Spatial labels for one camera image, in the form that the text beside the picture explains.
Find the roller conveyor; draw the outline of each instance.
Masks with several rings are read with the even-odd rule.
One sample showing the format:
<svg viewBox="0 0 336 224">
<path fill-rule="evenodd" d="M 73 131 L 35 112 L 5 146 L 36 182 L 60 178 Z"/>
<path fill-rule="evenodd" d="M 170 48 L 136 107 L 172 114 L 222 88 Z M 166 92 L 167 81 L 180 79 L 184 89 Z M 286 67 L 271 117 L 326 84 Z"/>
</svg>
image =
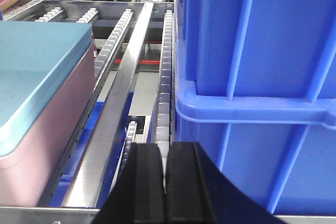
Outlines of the roller conveyor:
<svg viewBox="0 0 336 224">
<path fill-rule="evenodd" d="M 111 223 L 167 223 L 167 221 L 169 223 L 183 223 L 183 221 L 186 223 L 222 223 L 219 221 L 221 218 L 226 218 L 227 223 L 249 223 L 249 221 L 250 223 L 283 223 L 270 217 L 252 202 L 244 205 L 246 208 L 251 208 L 251 211 L 248 209 L 244 211 L 241 205 L 241 214 L 245 216 L 242 219 L 234 215 L 221 216 L 216 211 L 209 214 L 212 208 L 216 209 L 212 204 L 230 204 L 231 202 L 224 203 L 221 201 L 223 199 L 195 199 L 194 193 L 190 193 L 189 189 L 195 186 L 195 183 L 198 187 L 198 196 L 203 197 L 202 195 L 211 193 L 204 181 L 211 180 L 215 175 L 208 176 L 204 173 L 204 167 L 208 167 L 211 171 L 213 171 L 213 167 L 209 166 L 206 157 L 200 158 L 204 152 L 198 145 L 175 144 L 173 152 L 170 153 L 169 150 L 174 141 L 175 123 L 175 41 L 173 35 L 176 24 L 174 23 L 173 9 L 174 7 L 170 3 L 40 1 L 6 18 L 6 20 L 39 23 L 91 23 L 94 36 L 103 39 L 103 44 L 94 63 L 96 83 L 92 96 L 40 198 L 38 207 L 0 207 L 0 223 L 70 224 L 91 223 L 92 221 L 94 224 L 107 223 L 107 221 L 111 221 Z M 105 34 L 106 28 L 109 29 L 109 36 L 102 35 Z M 157 29 L 161 31 L 162 38 L 155 37 Z M 162 47 L 158 69 L 157 96 L 151 117 L 151 129 L 146 139 L 151 144 L 137 145 L 134 144 L 135 133 L 139 128 L 145 132 L 144 128 L 149 127 L 148 121 L 145 123 L 144 118 L 140 116 L 125 119 L 125 115 L 128 113 L 129 94 L 133 91 L 136 82 L 139 60 L 143 57 L 143 45 L 146 43 L 146 39 L 149 40 L 153 37 L 157 41 L 162 41 Z M 78 161 L 78 167 L 65 197 L 59 207 L 47 207 L 50 196 L 56 191 L 60 175 L 62 175 L 64 167 L 67 166 L 69 157 L 77 148 L 76 144 L 88 116 L 91 114 L 113 63 L 126 40 L 128 40 L 127 48 L 123 53 L 116 78 L 110 87 L 108 97 L 83 155 Z M 127 134 L 120 142 L 120 131 L 124 128 L 128 128 Z M 118 168 L 115 169 L 116 172 L 108 174 L 111 162 L 118 164 Z M 163 174 L 166 169 L 168 173 L 164 182 L 162 182 L 163 175 L 160 175 L 161 162 Z M 145 172 L 139 173 L 139 167 L 142 167 L 142 172 Z M 181 183 L 186 174 L 190 176 L 184 181 L 187 184 Z M 107 180 L 110 182 L 108 190 L 102 190 Z M 229 182 L 223 182 L 222 178 L 218 178 L 218 180 L 221 183 L 226 183 L 225 185 L 228 187 L 231 186 Z M 145 183 L 145 186 L 139 186 L 140 182 Z M 133 186 L 133 188 L 129 189 L 126 185 Z M 164 190 L 168 195 L 167 199 L 165 199 Z M 173 198 L 174 193 L 179 191 L 181 192 Z M 155 192 L 155 195 L 158 196 L 155 198 L 155 208 L 149 212 L 146 212 L 147 208 L 144 207 L 148 204 L 148 201 L 144 200 L 147 196 L 146 192 L 148 195 Z M 244 200 L 240 198 L 243 196 L 238 191 L 237 195 L 238 199 Z M 194 203 L 191 208 L 185 204 L 189 200 Z M 257 215 L 249 217 L 251 212 L 257 213 Z M 131 218 L 122 219 L 122 214 L 125 216 L 130 214 L 128 217 Z M 281 216 L 280 218 L 287 223 L 336 223 L 334 217 Z"/>
</svg>

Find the white floor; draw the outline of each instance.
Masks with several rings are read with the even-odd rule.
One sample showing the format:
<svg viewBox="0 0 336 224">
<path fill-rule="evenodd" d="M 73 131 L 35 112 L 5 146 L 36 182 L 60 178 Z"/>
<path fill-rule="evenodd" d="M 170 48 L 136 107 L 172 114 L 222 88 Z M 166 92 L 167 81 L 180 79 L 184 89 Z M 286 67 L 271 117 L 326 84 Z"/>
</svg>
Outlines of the white floor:
<svg viewBox="0 0 336 224">
<path fill-rule="evenodd" d="M 106 83 L 98 97 L 99 101 L 104 101 L 114 80 L 116 71 L 111 71 Z M 139 72 L 137 84 L 135 86 L 130 115 L 152 115 L 157 79 L 159 73 Z"/>
</svg>

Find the metal frame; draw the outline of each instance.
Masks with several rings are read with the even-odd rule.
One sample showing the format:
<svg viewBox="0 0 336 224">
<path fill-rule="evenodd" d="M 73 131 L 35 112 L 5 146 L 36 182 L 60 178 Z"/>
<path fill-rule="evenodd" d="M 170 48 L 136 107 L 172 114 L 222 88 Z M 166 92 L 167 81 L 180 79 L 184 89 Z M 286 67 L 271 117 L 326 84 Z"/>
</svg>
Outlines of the metal frame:
<svg viewBox="0 0 336 224">
<path fill-rule="evenodd" d="M 62 203 L 65 207 L 96 207 L 110 150 L 116 139 L 120 117 L 138 65 L 152 9 L 153 4 L 146 3 L 139 15 L 78 173 Z"/>
</svg>

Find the red strip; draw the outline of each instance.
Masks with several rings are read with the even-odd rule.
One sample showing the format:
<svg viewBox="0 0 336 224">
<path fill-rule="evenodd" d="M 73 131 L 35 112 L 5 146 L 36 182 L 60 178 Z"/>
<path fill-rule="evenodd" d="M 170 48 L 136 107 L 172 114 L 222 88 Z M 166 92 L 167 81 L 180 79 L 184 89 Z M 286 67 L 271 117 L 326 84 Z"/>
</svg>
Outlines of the red strip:
<svg viewBox="0 0 336 224">
<path fill-rule="evenodd" d="M 120 64 L 121 59 L 116 59 L 114 63 Z M 139 60 L 139 64 L 141 65 L 160 65 L 160 61 L 159 60 Z"/>
</svg>

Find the blue panel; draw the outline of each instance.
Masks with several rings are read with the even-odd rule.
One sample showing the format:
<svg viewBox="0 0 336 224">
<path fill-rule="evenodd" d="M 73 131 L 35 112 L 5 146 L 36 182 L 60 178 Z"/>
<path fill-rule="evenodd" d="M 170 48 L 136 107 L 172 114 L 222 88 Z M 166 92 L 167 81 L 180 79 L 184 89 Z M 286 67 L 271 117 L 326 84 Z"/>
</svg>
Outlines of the blue panel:
<svg viewBox="0 0 336 224">
<path fill-rule="evenodd" d="M 235 96 L 305 97 L 335 13 L 336 0 L 253 0 Z"/>
<path fill-rule="evenodd" d="M 199 37 L 199 14 L 201 12 L 200 0 L 186 0 L 185 6 L 186 15 L 186 70 L 187 80 L 196 80 L 196 66 L 197 66 L 197 50 L 198 50 L 198 37 Z"/>
<path fill-rule="evenodd" d="M 311 126 L 276 214 L 335 215 L 336 132 Z"/>
<path fill-rule="evenodd" d="M 291 125 L 232 124 L 223 173 L 266 207 Z"/>
<path fill-rule="evenodd" d="M 225 95 L 243 0 L 202 0 L 197 93 Z"/>
</svg>

